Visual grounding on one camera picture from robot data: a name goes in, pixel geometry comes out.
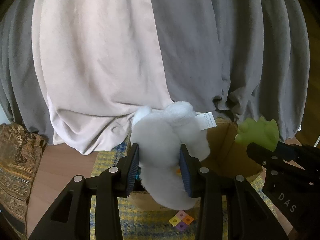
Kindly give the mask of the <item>yellow blue plaid mat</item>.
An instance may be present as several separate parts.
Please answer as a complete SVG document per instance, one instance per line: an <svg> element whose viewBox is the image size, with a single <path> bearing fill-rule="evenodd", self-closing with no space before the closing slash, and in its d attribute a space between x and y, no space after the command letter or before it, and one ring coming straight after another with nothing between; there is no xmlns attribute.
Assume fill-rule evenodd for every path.
<svg viewBox="0 0 320 240"><path fill-rule="evenodd" d="M99 151L91 176L98 176L110 166L116 166L118 160L126 155L128 142L129 139L126 138L124 142L116 146L110 152ZM251 182L255 191L257 191L259 196L277 218L274 205L262 192L263 184L264 180L261 175ZM223 200L222 239L227 239L227 203L225 201L226 198ZM96 197L92 197L89 221L89 239L95 239L95 203ZM160 211L142 211L131 204L129 198L118 198L118 208L123 239L195 239L199 208L185 211L195 220L184 231L178 231L169 224L169 220L176 215L178 211L164 209L161 209Z"/></svg>

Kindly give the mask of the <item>pale pink curtain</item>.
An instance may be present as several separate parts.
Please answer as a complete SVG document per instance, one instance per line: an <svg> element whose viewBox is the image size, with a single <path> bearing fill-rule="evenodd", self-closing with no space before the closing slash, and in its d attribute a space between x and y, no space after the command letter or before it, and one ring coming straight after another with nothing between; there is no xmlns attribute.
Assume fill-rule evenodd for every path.
<svg viewBox="0 0 320 240"><path fill-rule="evenodd" d="M54 144L109 151L171 103L151 0L35 0L31 38Z"/></svg>

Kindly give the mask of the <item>green dinosaur toy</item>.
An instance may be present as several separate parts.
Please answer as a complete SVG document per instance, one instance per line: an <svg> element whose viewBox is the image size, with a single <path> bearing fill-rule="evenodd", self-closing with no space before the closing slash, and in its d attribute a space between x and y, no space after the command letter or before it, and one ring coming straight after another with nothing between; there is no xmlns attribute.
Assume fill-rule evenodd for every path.
<svg viewBox="0 0 320 240"><path fill-rule="evenodd" d="M258 121L247 118L239 124L234 140L244 146L255 143L274 152L279 141L278 125L274 119L267 121L263 116Z"/></svg>

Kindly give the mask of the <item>brown cardboard box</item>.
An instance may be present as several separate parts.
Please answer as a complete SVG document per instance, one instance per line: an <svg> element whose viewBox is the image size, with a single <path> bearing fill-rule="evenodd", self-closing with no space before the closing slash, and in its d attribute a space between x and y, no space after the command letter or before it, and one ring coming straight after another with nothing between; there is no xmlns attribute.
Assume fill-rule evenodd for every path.
<svg viewBox="0 0 320 240"><path fill-rule="evenodd" d="M261 165L247 156L245 146L234 142L236 123L223 118L215 121L217 126L207 130L210 155L201 164L223 177L240 174L251 183L261 174Z"/></svg>

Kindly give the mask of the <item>grey curtain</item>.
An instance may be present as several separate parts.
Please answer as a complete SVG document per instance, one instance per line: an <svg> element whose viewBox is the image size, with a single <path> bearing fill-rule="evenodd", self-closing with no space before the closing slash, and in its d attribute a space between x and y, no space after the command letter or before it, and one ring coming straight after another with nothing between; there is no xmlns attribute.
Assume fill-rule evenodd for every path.
<svg viewBox="0 0 320 240"><path fill-rule="evenodd" d="M34 67L35 0L1 20L1 109L44 136L54 129ZM298 0L151 0L171 102L236 122L276 120L282 140L301 126L310 68Z"/></svg>

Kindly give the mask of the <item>white bunny plush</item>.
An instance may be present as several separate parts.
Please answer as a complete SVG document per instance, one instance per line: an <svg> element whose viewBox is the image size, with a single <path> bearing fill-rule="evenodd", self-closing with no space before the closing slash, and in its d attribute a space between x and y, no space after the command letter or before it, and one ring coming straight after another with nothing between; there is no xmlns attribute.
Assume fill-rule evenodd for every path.
<svg viewBox="0 0 320 240"><path fill-rule="evenodd" d="M207 129L216 127L212 113L197 113L185 101L170 104L163 111L140 107L132 119L130 141L139 146L141 184L161 206L188 210L197 200L186 193L178 174L180 146L203 161L210 155Z"/></svg>

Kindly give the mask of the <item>four colour block cube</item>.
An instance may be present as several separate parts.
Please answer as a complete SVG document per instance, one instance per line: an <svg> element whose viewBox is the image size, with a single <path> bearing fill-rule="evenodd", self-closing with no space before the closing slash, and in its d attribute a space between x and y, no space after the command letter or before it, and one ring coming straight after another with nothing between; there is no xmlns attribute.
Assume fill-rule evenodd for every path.
<svg viewBox="0 0 320 240"><path fill-rule="evenodd" d="M194 218L185 211L178 211L178 213L169 220L169 224L178 231L184 231L193 221Z"/></svg>

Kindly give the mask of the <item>brown paisley cloth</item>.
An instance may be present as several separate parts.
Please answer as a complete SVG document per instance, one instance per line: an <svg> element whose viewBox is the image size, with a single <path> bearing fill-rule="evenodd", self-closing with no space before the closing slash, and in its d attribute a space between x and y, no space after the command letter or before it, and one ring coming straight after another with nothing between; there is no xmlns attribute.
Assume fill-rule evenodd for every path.
<svg viewBox="0 0 320 240"><path fill-rule="evenodd" d="M47 141L23 126L1 124L1 212L20 239L27 238L28 203Z"/></svg>

